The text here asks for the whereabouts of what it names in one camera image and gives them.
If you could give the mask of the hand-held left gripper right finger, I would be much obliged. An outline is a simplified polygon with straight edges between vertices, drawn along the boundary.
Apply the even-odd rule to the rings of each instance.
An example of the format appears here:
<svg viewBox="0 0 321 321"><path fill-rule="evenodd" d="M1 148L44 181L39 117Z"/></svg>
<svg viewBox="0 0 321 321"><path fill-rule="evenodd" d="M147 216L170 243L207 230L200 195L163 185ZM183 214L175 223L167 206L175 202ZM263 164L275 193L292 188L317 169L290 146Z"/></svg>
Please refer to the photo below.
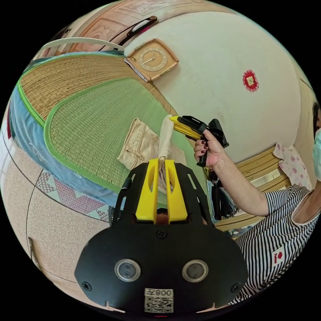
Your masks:
<svg viewBox="0 0 321 321"><path fill-rule="evenodd" d="M187 219L187 210L174 160L165 160L168 222L174 224Z"/></svg>

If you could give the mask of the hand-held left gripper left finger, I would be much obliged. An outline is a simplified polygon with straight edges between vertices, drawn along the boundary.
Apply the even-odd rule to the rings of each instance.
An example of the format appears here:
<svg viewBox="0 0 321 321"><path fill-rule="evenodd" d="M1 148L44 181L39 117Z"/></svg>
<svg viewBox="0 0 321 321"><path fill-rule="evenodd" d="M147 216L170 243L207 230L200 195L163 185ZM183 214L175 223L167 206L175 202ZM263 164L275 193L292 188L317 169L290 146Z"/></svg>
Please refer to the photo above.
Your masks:
<svg viewBox="0 0 321 321"><path fill-rule="evenodd" d="M159 160L151 159L147 165L140 198L135 213L138 221L156 223L158 201Z"/></svg>

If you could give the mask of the person's right hand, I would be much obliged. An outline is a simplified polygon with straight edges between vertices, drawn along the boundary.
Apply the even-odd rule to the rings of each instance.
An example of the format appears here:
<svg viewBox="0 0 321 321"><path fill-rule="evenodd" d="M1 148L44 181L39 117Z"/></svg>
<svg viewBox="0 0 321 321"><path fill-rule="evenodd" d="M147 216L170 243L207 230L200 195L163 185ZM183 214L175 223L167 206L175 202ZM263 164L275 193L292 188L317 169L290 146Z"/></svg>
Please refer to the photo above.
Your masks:
<svg viewBox="0 0 321 321"><path fill-rule="evenodd" d="M199 139L195 142L194 158L199 162L200 157L206 154L206 167L214 170L216 165L224 160L227 155L224 148L209 130L204 130L203 136L206 140Z"/></svg>

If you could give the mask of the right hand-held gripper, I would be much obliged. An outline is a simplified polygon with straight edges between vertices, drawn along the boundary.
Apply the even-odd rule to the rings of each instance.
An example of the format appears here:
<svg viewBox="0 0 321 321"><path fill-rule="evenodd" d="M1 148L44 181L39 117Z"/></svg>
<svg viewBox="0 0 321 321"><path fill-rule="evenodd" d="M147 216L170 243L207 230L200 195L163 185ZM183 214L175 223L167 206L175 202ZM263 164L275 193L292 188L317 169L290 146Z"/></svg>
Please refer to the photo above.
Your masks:
<svg viewBox="0 0 321 321"><path fill-rule="evenodd" d="M203 136L203 132L207 129L213 134L224 149L229 145L217 119L213 119L209 125L192 116L171 116L169 119L174 125L174 131L183 134L186 138L192 139L194 142L199 139L206 140ZM197 165L206 167L206 158L206 154L202 155L200 161L197 162Z"/></svg>

